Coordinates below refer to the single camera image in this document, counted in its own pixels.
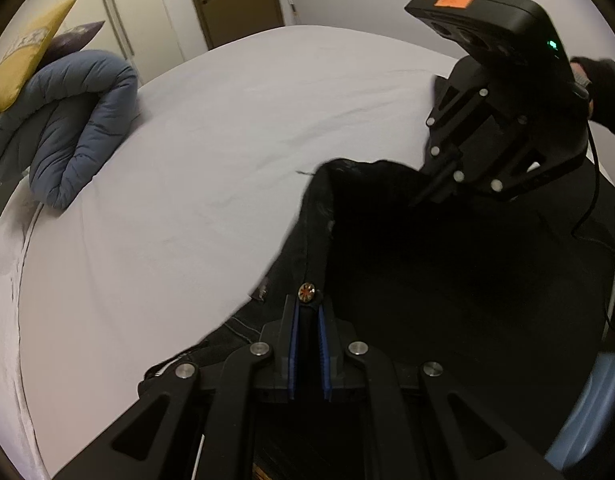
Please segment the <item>person's right hand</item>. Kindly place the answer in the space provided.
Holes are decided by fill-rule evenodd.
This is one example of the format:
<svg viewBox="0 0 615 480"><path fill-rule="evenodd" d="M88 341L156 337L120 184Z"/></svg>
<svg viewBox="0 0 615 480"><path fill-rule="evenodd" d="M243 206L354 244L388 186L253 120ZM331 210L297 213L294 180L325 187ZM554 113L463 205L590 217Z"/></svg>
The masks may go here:
<svg viewBox="0 0 615 480"><path fill-rule="evenodd" d="M615 136L615 62L610 58L571 58L575 80L586 89L589 119Z"/></svg>

